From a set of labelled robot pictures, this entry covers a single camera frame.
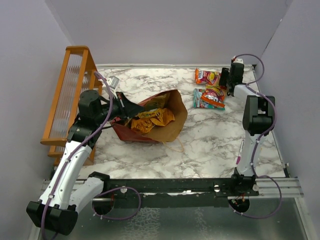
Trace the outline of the gold crispy snack bag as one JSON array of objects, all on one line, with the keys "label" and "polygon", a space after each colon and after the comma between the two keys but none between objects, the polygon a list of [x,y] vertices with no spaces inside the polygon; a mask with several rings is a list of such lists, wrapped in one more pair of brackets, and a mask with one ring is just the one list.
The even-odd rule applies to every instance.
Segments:
[{"label": "gold crispy snack bag", "polygon": [[155,97],[152,97],[144,104],[144,109],[146,111],[156,110],[156,109],[164,109],[168,99],[170,97],[169,92],[165,92],[163,94],[159,94]]}]

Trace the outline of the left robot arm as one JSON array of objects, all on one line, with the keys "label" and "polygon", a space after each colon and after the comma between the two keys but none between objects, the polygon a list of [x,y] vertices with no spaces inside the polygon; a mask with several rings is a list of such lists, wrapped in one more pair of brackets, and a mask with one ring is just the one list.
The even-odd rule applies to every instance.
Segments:
[{"label": "left robot arm", "polygon": [[144,111],[144,107],[128,100],[123,92],[105,99],[96,90],[80,94],[78,114],[68,131],[60,163],[38,201],[30,201],[26,212],[41,229],[56,235],[69,235],[78,215],[94,197],[106,197],[111,190],[109,176],[93,173],[77,190],[74,185],[86,159],[92,153],[105,124],[116,117],[130,119]]}]

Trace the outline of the yellow M&M's bag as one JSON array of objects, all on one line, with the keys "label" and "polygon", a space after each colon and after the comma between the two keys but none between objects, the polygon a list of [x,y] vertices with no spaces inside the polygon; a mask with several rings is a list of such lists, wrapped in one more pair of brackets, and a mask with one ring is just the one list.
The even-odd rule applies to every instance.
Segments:
[{"label": "yellow M&M's bag", "polygon": [[163,117],[163,109],[157,108],[152,109],[150,111],[144,111],[137,115],[140,119],[149,119],[149,118],[162,118]]}]

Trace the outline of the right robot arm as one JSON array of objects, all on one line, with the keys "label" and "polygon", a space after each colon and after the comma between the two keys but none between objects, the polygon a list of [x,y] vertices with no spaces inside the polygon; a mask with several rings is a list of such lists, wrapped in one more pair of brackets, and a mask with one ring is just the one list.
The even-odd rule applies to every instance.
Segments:
[{"label": "right robot arm", "polygon": [[229,184],[230,191],[236,196],[254,189],[261,145],[275,125],[275,98],[262,96],[243,83],[244,68],[241,58],[232,60],[230,68],[222,69],[219,81],[219,85],[226,88],[228,96],[244,103],[242,126],[245,139]]}]

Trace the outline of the colourful Fox's fruits bag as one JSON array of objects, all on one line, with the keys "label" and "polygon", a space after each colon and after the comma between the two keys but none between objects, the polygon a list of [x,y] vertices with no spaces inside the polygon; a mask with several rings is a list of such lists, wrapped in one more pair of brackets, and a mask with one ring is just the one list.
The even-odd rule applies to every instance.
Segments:
[{"label": "colourful Fox's fruits bag", "polygon": [[196,68],[194,78],[197,85],[218,86],[220,82],[220,73],[218,71],[208,71]]}]

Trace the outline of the red brown paper bag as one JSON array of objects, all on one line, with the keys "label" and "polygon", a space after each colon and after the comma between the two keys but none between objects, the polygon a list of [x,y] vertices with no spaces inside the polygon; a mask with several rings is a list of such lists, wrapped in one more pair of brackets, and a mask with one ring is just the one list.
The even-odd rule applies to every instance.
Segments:
[{"label": "red brown paper bag", "polygon": [[167,108],[173,112],[175,121],[170,122],[167,126],[155,126],[149,133],[140,134],[131,130],[131,120],[134,117],[124,120],[116,117],[110,123],[116,135],[121,141],[140,143],[163,143],[164,145],[166,145],[167,143],[173,142],[179,138],[179,134],[182,131],[187,120],[188,111],[183,103],[182,96],[177,89],[157,93],[144,99],[138,104],[144,107],[145,103],[151,98],[164,93],[170,93],[170,97],[164,108]]}]

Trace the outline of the orange white snack packet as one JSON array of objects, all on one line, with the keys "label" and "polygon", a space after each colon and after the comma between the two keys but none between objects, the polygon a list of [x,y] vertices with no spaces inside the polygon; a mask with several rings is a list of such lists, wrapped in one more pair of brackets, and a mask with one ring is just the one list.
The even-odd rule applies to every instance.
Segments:
[{"label": "orange white snack packet", "polygon": [[224,86],[206,85],[204,93],[200,97],[204,102],[220,109],[225,108],[224,100],[227,95],[227,88]]}]

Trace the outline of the green Fox's candy bag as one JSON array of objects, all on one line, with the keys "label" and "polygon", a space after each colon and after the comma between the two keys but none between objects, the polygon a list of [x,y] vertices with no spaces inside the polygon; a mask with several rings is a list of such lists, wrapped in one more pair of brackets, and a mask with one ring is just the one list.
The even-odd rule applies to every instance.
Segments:
[{"label": "green Fox's candy bag", "polygon": [[207,103],[206,101],[201,99],[201,96],[205,92],[204,89],[200,88],[195,88],[193,90],[193,107],[196,109],[215,109],[215,110],[220,110],[224,111],[224,107],[217,107],[212,104]]}]

